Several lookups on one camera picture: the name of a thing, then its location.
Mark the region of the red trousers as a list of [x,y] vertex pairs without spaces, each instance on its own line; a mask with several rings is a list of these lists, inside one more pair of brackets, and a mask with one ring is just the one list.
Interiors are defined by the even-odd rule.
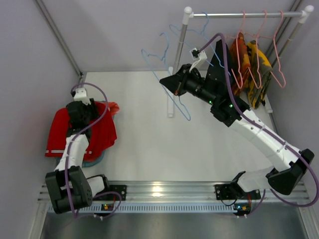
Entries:
[[[120,110],[119,105],[115,102],[97,102],[97,111],[102,114],[105,107],[108,107],[103,118],[92,126],[92,137],[84,156],[84,162],[93,163],[98,161],[104,150],[114,145],[117,139],[117,133],[113,116]],[[46,157],[61,157],[66,144],[66,134],[68,129],[68,120],[70,120],[67,109],[59,109],[50,127]]]

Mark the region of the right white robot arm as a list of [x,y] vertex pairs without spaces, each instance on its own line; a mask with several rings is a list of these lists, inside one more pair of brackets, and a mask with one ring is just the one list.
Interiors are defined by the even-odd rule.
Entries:
[[190,93],[210,104],[210,112],[218,121],[241,134],[270,161],[269,168],[238,173],[230,183],[234,192],[269,189],[276,197],[290,195],[304,174],[312,172],[313,152],[299,150],[284,141],[257,117],[245,101],[233,95],[225,68],[218,67],[203,78],[191,64],[184,64],[175,74],[159,82],[176,96]]

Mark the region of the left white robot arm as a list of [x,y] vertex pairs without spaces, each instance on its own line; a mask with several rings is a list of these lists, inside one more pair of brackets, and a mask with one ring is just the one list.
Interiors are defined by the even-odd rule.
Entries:
[[104,174],[86,178],[82,171],[85,151],[89,146],[92,130],[90,122],[99,114],[95,101],[90,103],[73,101],[66,109],[70,118],[66,134],[66,145],[60,162],[45,176],[45,183],[56,214],[75,212],[89,207],[93,198],[107,192],[110,184]]

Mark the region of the orange white tie-dye trousers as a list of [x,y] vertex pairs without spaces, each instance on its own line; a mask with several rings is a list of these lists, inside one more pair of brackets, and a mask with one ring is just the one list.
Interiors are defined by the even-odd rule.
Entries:
[[114,117],[120,111],[120,107],[116,102],[108,102],[108,110],[111,116]]

